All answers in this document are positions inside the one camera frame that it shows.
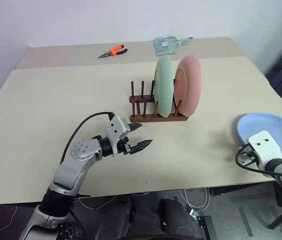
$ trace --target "wooden dish rack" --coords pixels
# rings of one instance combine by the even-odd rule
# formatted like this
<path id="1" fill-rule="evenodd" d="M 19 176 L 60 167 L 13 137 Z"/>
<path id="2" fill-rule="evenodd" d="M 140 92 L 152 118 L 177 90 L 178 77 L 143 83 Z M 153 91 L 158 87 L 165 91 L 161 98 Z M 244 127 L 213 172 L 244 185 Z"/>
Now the wooden dish rack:
<path id="1" fill-rule="evenodd" d="M 151 94 L 144 95 L 144 81 L 142 81 L 141 95 L 134 95 L 134 82 L 131 82 L 132 95 L 130 96 L 130 103 L 132 103 L 132 115 L 130 120 L 132 123 L 151 123 L 151 122 L 174 122 L 174 121 L 186 121 L 189 117 L 184 116 L 179 113 L 179 108 L 182 104 L 180 100 L 177 106 L 173 99 L 173 104 L 175 106 L 175 112 L 170 113 L 168 117 L 163 117 L 157 113 L 158 102 L 155 102 L 153 90 L 154 81 L 152 81 Z M 144 103 L 143 113 L 141 114 L 140 103 Z M 155 103 L 154 112 L 152 114 L 146 114 L 147 103 Z"/>

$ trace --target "white wall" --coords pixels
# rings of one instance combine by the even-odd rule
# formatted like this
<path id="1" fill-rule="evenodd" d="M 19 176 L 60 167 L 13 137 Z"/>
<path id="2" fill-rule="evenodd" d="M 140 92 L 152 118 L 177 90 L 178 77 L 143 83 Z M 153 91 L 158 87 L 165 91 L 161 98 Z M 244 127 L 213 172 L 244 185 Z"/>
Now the white wall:
<path id="1" fill-rule="evenodd" d="M 282 53 L 282 0 L 0 0 L 0 87 L 28 46 L 231 37 L 266 72 Z"/>

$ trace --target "pliers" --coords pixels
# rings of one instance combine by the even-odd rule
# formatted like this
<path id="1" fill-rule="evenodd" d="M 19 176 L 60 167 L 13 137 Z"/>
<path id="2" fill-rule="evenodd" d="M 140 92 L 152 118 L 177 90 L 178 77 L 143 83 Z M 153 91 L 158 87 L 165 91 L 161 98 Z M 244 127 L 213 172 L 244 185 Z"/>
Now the pliers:
<path id="1" fill-rule="evenodd" d="M 108 57 L 108 56 L 115 56 L 115 55 L 126 53 L 127 49 L 124 49 L 122 51 L 118 51 L 122 48 L 124 48 L 124 45 L 116 46 L 116 47 L 110 49 L 110 51 L 106 52 L 105 54 L 102 54 L 101 56 L 99 56 L 98 59 L 105 58 L 105 57 Z"/>

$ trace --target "pink plate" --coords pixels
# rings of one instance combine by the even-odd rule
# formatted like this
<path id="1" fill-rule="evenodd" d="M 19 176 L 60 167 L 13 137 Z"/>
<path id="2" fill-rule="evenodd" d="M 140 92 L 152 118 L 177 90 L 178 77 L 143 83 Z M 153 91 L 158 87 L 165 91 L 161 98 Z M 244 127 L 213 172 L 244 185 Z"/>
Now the pink plate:
<path id="1" fill-rule="evenodd" d="M 199 104 L 202 89 L 202 70 L 196 55 L 184 57 L 175 73 L 174 100 L 175 105 L 182 100 L 179 112 L 185 116 L 194 113 Z"/>

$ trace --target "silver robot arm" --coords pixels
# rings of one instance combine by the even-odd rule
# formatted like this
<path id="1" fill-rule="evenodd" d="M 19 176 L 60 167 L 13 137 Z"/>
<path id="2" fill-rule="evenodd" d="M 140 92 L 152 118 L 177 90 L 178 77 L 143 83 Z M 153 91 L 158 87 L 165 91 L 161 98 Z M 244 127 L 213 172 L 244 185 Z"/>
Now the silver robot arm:
<path id="1" fill-rule="evenodd" d="M 244 169 L 274 178 L 282 186 L 282 151 L 273 137 L 267 131 L 261 131 L 249 137 L 247 142 L 236 155 L 236 163 Z M 239 155 L 248 158 L 239 161 Z M 256 163 L 258 169 L 247 167 L 252 163 Z"/>
<path id="2" fill-rule="evenodd" d="M 28 239 L 27 236 L 34 226 L 56 229 L 65 223 L 87 171 L 96 162 L 109 155 L 115 157 L 122 152 L 134 154 L 147 147 L 152 140 L 144 140 L 136 146 L 127 143 L 127 134 L 140 126 L 142 125 L 139 123 L 128 124 L 125 119 L 115 115 L 107 128 L 106 137 L 96 136 L 75 143 L 70 149 L 70 154 L 56 170 L 42 202 L 34 209 L 19 240 Z M 40 234 L 36 229 L 33 229 L 33 232 L 36 236 Z"/>

